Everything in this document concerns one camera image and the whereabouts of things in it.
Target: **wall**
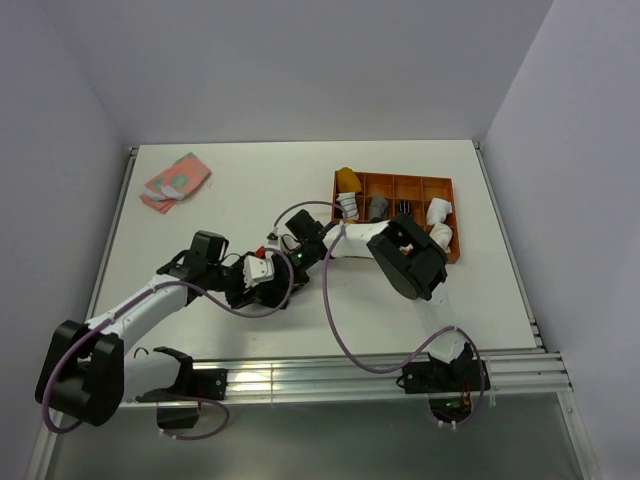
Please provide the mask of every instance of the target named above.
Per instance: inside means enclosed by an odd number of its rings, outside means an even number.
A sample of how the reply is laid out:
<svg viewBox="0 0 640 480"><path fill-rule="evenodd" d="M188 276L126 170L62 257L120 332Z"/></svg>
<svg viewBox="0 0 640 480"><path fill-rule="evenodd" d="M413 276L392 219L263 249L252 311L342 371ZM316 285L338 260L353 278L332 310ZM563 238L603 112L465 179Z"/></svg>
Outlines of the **wall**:
<svg viewBox="0 0 640 480"><path fill-rule="evenodd" d="M0 64L0 463L14 479L41 425L51 332L84 318L125 150L37 1L0 0Z"/></svg>
<svg viewBox="0 0 640 480"><path fill-rule="evenodd" d="M556 0L484 147L534 314L612 479L640 477L639 44L637 1Z"/></svg>
<svg viewBox="0 0 640 480"><path fill-rule="evenodd" d="M485 136L551 0L42 0L131 143Z"/></svg>

